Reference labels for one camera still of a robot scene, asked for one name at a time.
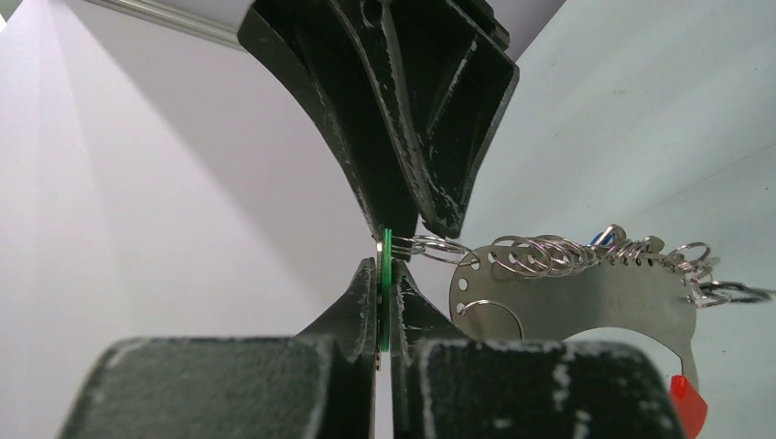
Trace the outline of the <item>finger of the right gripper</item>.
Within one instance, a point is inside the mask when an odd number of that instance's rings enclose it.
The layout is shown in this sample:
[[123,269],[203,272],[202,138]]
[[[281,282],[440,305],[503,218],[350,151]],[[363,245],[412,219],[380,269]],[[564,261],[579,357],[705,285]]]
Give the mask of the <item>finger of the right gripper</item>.
[[519,80],[485,1],[335,1],[415,208],[457,238]]
[[415,233],[410,195],[341,1],[254,1],[240,45],[293,96],[339,163],[373,238]]

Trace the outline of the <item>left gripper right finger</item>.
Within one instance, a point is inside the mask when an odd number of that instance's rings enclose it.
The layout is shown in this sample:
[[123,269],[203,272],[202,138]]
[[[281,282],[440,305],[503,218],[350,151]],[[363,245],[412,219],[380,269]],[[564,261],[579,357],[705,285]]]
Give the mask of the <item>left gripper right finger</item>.
[[397,438],[682,438],[656,368],[612,342],[477,341],[392,267]]

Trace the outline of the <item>key with green tag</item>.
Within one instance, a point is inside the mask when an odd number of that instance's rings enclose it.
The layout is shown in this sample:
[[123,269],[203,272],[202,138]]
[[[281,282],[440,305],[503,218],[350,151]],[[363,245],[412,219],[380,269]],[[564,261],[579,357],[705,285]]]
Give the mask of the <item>key with green tag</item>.
[[381,351],[394,357],[409,358],[424,340],[470,340],[421,292],[408,260],[421,256],[456,264],[471,253],[471,249],[437,236],[406,238],[383,227],[376,238],[376,250],[378,345]]

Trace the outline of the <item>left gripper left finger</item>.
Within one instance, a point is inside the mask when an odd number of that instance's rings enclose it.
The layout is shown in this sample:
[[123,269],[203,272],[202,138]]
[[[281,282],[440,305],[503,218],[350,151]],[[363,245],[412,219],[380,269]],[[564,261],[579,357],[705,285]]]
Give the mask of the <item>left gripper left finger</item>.
[[371,438],[374,259],[292,337],[135,337],[107,348],[62,438]]

